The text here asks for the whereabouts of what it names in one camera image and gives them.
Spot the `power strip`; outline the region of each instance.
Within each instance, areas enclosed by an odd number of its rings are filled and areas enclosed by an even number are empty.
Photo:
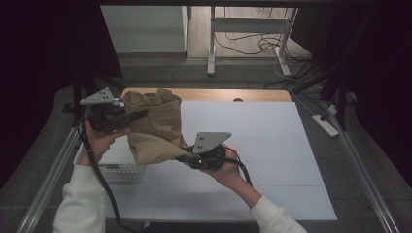
[[[336,135],[338,135],[339,133],[336,131],[336,129],[333,128],[333,126],[331,126],[329,124],[329,122],[327,122],[326,120],[321,120],[321,116],[320,115],[314,115],[312,116],[312,119],[315,120],[315,122],[321,126],[321,128],[324,129],[324,131],[327,133],[327,135],[329,135],[330,137],[334,137]]]

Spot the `black cable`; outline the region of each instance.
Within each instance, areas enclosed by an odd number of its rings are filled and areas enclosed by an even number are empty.
[[[293,97],[297,100],[297,103],[299,103],[303,108],[305,108],[312,116],[315,115],[315,113],[313,113],[312,111],[310,111],[310,110],[299,100],[299,98],[297,98],[297,96],[293,93],[293,88],[291,89],[291,94],[292,94]]]
[[[272,16],[272,10],[273,10],[273,8],[270,8],[270,12],[269,12],[269,17],[268,17],[268,18],[270,18],[270,16]]]
[[[271,85],[286,82],[286,83],[284,84],[284,86],[281,88],[281,89],[285,89],[285,87],[286,87],[287,85],[289,85],[289,84],[292,83],[292,82],[296,82],[298,79],[304,78],[304,76],[308,75],[308,72],[309,72],[310,70],[312,70],[314,67],[316,67],[315,64],[312,64],[307,70],[305,70],[305,71],[303,72],[303,70],[304,70],[304,68],[307,66],[307,64],[309,64],[309,61],[306,61],[306,63],[299,69],[299,71],[298,71],[295,75],[288,77],[289,79],[293,79],[293,81],[290,81],[290,80],[279,80],[279,81],[274,81],[274,82],[267,83],[267,84],[265,84],[265,83],[260,83],[260,82],[257,82],[257,81],[251,81],[251,82],[248,83],[248,89],[251,89],[251,88],[250,88],[250,85],[253,84],[253,83],[257,83],[257,84],[262,85],[262,86],[263,86],[262,89],[267,89],[267,88],[268,88],[269,86],[271,86]],[[310,73],[308,77],[312,76],[313,74],[315,74],[315,73],[318,72],[318,71],[319,71],[319,70],[316,70],[316,71],[314,71],[313,73]]]
[[[257,15],[255,15],[254,18],[256,18],[258,15],[260,15],[260,13],[264,11],[264,8],[263,7],[255,7],[255,11],[257,11]]]
[[[277,40],[278,42],[275,43],[271,43],[268,41],[269,40]],[[258,46],[260,47],[261,50],[275,50],[276,47],[279,46],[279,42],[280,42],[280,38],[276,38],[276,37],[263,37],[263,34],[261,34],[261,39],[258,41]]]
[[[247,182],[250,186],[253,186],[253,185],[252,185],[252,181],[251,181],[251,177],[249,176],[248,169],[246,168],[245,164],[243,164],[243,163],[242,163],[241,161],[239,161],[239,160],[232,159],[232,158],[220,158],[220,160],[223,161],[223,162],[234,163],[234,164],[236,164],[237,166],[239,166],[240,169],[242,169],[243,174],[245,175],[246,182]]]
[[[215,35],[215,41],[216,41],[216,43],[218,43],[218,45],[220,45],[223,48],[226,48],[226,49],[229,49],[229,50],[234,50],[234,51],[237,51],[239,53],[246,54],[246,55],[256,55],[256,54],[263,53],[265,51],[265,50],[261,50],[261,51],[258,51],[258,52],[244,52],[244,51],[237,50],[237,49],[234,49],[234,48],[231,48],[231,47],[227,47],[227,46],[224,46],[221,43],[219,43],[218,38],[216,37],[216,35]]]
[[[225,37],[226,37],[227,40],[229,40],[229,41],[237,41],[237,40],[241,40],[241,39],[245,39],[245,38],[249,38],[249,37],[260,36],[260,35],[262,35],[262,34],[266,34],[266,33],[257,33],[257,34],[242,36],[242,37],[229,38],[229,37],[227,36],[227,32],[224,32]]]
[[[231,11],[229,7],[227,7],[227,11],[229,12],[230,17],[231,17]],[[226,17],[226,7],[224,7],[224,17]]]
[[[226,158],[226,159],[224,159],[224,162],[230,162],[230,163],[234,163],[234,164],[238,165],[240,167],[240,169],[242,169],[243,174],[245,175],[246,182],[248,184],[250,184],[251,186],[253,186],[252,181],[251,181],[251,177],[249,176],[248,169],[246,168],[245,164],[242,163],[242,160],[240,159],[240,156],[237,153],[237,151],[232,149],[232,148],[228,148],[228,147],[224,147],[224,148],[227,149],[227,150],[231,150],[234,154],[236,154],[237,159],[238,159],[238,161],[237,161],[237,160],[234,160],[234,159],[231,159],[231,158]]]
[[[115,195],[113,194],[112,189],[107,184],[106,180],[104,179],[104,177],[103,177],[103,175],[102,175],[102,173],[99,169],[99,166],[97,165],[97,161],[94,157],[94,153],[93,153],[93,150],[91,148],[90,141],[88,140],[88,137],[87,137],[86,127],[85,127],[86,119],[84,119],[83,117],[84,117],[84,113],[83,113],[83,110],[82,110],[82,121],[80,122],[80,124],[78,126],[78,134],[79,134],[79,136],[80,136],[80,138],[83,142],[83,145],[85,146],[85,149],[87,151],[87,155],[88,155],[88,159],[90,160],[91,167],[93,168],[93,171],[97,176],[97,179],[100,181],[101,185],[106,190],[106,193],[109,196],[110,202],[112,203],[113,211],[115,212],[115,217],[116,217],[116,224],[119,227],[121,227],[123,229],[126,229],[130,232],[139,233],[139,231],[134,230],[134,229],[132,229],[128,226],[125,226],[125,225],[121,224],[118,204],[116,202]]]
[[[286,14],[288,13],[288,8],[285,9],[285,14],[284,14],[284,18],[286,17]]]
[[[307,95],[305,95],[305,94],[303,94],[303,93],[300,93],[300,94],[303,95],[303,96],[305,96],[307,99],[311,100],[312,102],[314,102],[322,111],[324,111],[324,112],[326,113],[326,115],[329,114],[329,112],[328,112],[326,109],[324,109],[324,107],[322,107],[316,100],[310,98],[309,96],[307,96]]]
[[[293,56],[293,55],[289,52],[289,48],[288,48],[287,46],[285,46],[285,58],[286,58],[288,61],[293,62],[293,63],[298,63],[298,62],[302,62],[302,61],[308,61],[308,62],[317,64],[317,62],[316,62],[314,59],[312,59],[312,58],[308,58],[308,57],[298,58],[298,57]]]

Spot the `wooden table edge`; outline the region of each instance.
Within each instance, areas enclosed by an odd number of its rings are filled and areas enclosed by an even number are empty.
[[[291,96],[285,90],[254,89],[197,89],[197,88],[165,88],[180,96],[182,100],[200,101],[243,101],[256,102],[291,102]],[[121,96],[129,91],[140,93],[156,93],[157,88],[127,88]]]

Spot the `human hand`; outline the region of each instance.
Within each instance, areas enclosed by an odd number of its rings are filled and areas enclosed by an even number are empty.
[[[226,158],[237,159],[235,154],[236,150],[228,149],[228,146],[224,145],[226,148]],[[245,180],[240,176],[239,167],[236,164],[226,162],[217,171],[211,170],[201,170],[202,172],[208,174],[214,178],[221,185],[234,189],[239,185],[244,185]]]
[[[115,139],[130,132],[129,128],[123,128],[108,134],[101,133],[94,130],[88,121],[85,121],[85,129],[96,162],[99,162],[102,159],[103,154],[110,148],[110,145],[115,142]],[[83,147],[79,165],[91,166],[85,147]]]

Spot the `wire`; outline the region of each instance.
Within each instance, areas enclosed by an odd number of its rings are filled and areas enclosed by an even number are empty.
[[[322,107],[316,100],[310,98],[309,96],[307,96],[307,95],[305,95],[305,94],[303,94],[303,93],[300,93],[300,94],[303,95],[303,96],[305,96],[307,99],[311,100],[312,102],[314,102],[322,111],[324,111],[324,112],[328,115],[327,110],[326,110],[324,107]]]
[[[227,32],[224,32],[224,35],[226,36],[227,40],[230,40],[230,41],[237,41],[237,40],[245,39],[245,38],[249,38],[249,37],[260,36],[260,35],[262,35],[262,34],[265,34],[265,33],[257,33],[257,34],[252,34],[252,35],[247,35],[247,36],[242,36],[242,37],[237,37],[237,38],[229,38],[229,37],[227,36]]]
[[[334,102],[334,101],[333,101],[333,103],[330,104],[330,105],[328,105],[325,100],[322,100],[321,102],[322,102],[324,105],[326,105],[328,109],[330,108],[331,105],[336,106],[336,102]],[[345,117],[345,124],[349,125],[349,124],[352,124],[352,120],[353,120],[353,118],[354,118],[354,111],[353,111],[352,108],[347,108],[346,111],[349,112],[349,117],[350,117],[350,118],[347,119],[347,118]]]
[[[274,68],[275,73],[276,73],[279,77],[281,77],[281,78],[283,78],[283,79],[285,79],[285,80],[293,81],[293,82],[304,83],[304,81],[300,81],[300,80],[298,80],[298,79],[296,79],[296,78],[290,78],[290,77],[286,77],[286,76],[283,76],[283,75],[279,74],[278,71],[276,70],[276,61],[279,61],[279,58],[276,58],[276,59],[275,59],[275,68]],[[314,86],[317,87],[317,88],[319,88],[319,89],[322,89],[321,86],[318,86],[318,85],[314,85]]]
[[[268,40],[277,40],[278,42],[275,44]],[[263,34],[261,34],[261,39],[258,41],[258,46],[261,50],[268,50],[267,48],[271,48],[270,50],[275,50],[276,47],[279,46],[280,40],[280,38],[276,37],[263,37]]]
[[[263,7],[255,7],[255,11],[257,11],[257,15],[254,16],[254,18],[258,17],[260,13],[264,13],[264,8]]]
[[[268,18],[270,18],[270,16],[272,16],[272,10],[273,10],[273,8],[270,8],[270,12],[269,12],[269,17],[268,17]]]
[[[227,149],[227,150],[231,150],[234,154],[236,154],[237,159],[241,162],[240,157],[239,157],[239,154],[237,154],[237,151],[236,151],[236,150],[234,150],[234,149],[232,149],[232,148],[228,148],[228,147],[223,147],[223,148],[224,148],[224,149]]]
[[[275,68],[275,73],[277,73],[278,76],[280,76],[281,78],[284,78],[283,80],[279,80],[279,81],[275,81],[275,82],[271,82],[271,83],[261,83],[261,82],[257,82],[257,81],[252,81],[252,82],[248,83],[248,89],[251,89],[251,84],[253,84],[253,83],[257,83],[259,85],[262,85],[263,86],[262,89],[267,89],[271,85],[278,84],[278,83],[284,83],[284,82],[287,82],[287,83],[285,83],[285,85],[281,89],[285,89],[285,87],[287,85],[289,85],[290,83],[292,83],[292,82],[302,82],[303,83],[303,81],[298,81],[298,79],[306,79],[308,77],[311,77],[313,74],[319,72],[319,70],[315,70],[312,73],[308,73],[310,70],[312,70],[314,67],[316,67],[314,64],[312,64],[311,67],[309,67],[308,69],[303,71],[304,68],[309,63],[310,63],[310,61],[306,61],[306,63],[299,69],[299,71],[295,75],[290,76],[290,77],[284,77],[284,76],[278,74],[277,71],[276,71],[276,68]]]
[[[113,207],[113,211],[115,212],[115,217],[116,217],[116,224],[123,228],[126,229],[130,232],[135,232],[135,233],[139,233],[139,231],[134,230],[128,226],[125,226],[121,223],[120,221],[120,214],[119,214],[119,209],[118,209],[118,204],[116,202],[116,198],[115,195],[113,194],[112,189],[109,187],[109,185],[107,184],[106,180],[104,179],[98,165],[97,165],[97,161],[94,157],[94,153],[90,144],[90,141],[88,140],[88,136],[87,136],[87,132],[86,132],[86,127],[85,127],[85,121],[86,119],[84,119],[84,111],[82,108],[82,120],[79,123],[78,126],[78,134],[83,142],[83,145],[87,151],[87,155],[88,155],[88,159],[90,160],[90,164],[91,167],[93,168],[94,173],[97,176],[97,179],[100,181],[101,185],[103,186],[103,188],[106,190],[106,193],[109,196],[110,202],[112,203],[112,207]]]
[[[261,51],[257,51],[257,52],[244,52],[244,51],[232,48],[232,47],[227,47],[227,46],[224,46],[221,43],[219,43],[218,38],[216,37],[216,35],[215,35],[215,41],[216,41],[216,43],[218,43],[218,45],[220,45],[223,48],[226,48],[226,49],[229,49],[229,50],[234,50],[234,51],[240,52],[242,54],[246,54],[246,55],[256,55],[256,54],[260,54],[260,53],[263,53],[264,51],[266,51],[266,50],[261,50]]]
[[[311,113],[313,116],[315,115],[312,111],[310,111],[300,100],[299,98],[297,98],[297,96],[293,93],[293,88],[291,88],[291,94],[293,95],[293,97],[297,100],[297,102],[303,107],[305,108],[309,113]]]
[[[309,53],[308,50],[306,50],[305,48],[303,48],[304,51],[306,52],[305,57],[302,58],[298,58],[293,56],[290,52],[289,52],[289,48],[287,46],[285,46],[285,58],[287,58],[289,61],[291,62],[301,62],[301,61],[310,61],[312,63],[316,63],[313,59],[312,59],[312,55]]]
[[[230,8],[229,8],[229,7],[227,7],[227,11],[228,11],[229,14],[230,14],[229,17],[231,17],[231,11],[230,11]],[[224,17],[226,17],[226,7],[224,7]]]
[[[228,163],[234,163],[237,166],[239,166],[240,169],[242,169],[243,174],[245,175],[246,182],[250,185],[252,185],[251,177],[249,176],[248,169],[246,168],[245,164],[243,164],[241,161],[232,159],[232,158],[220,158],[221,161],[223,162],[228,162]]]
[[[285,9],[284,18],[286,17],[286,14],[288,13],[288,9],[289,9],[289,8],[286,8],[286,9]]]

